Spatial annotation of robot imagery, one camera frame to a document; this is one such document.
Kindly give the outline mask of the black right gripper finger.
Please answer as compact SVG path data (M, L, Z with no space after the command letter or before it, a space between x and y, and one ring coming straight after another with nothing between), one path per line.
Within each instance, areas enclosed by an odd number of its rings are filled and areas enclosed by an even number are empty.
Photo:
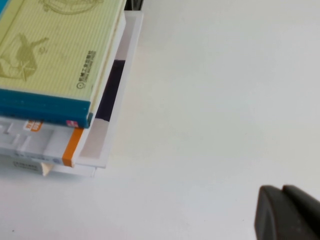
M258 240L318 240L320 201L294 185L263 185L254 229Z

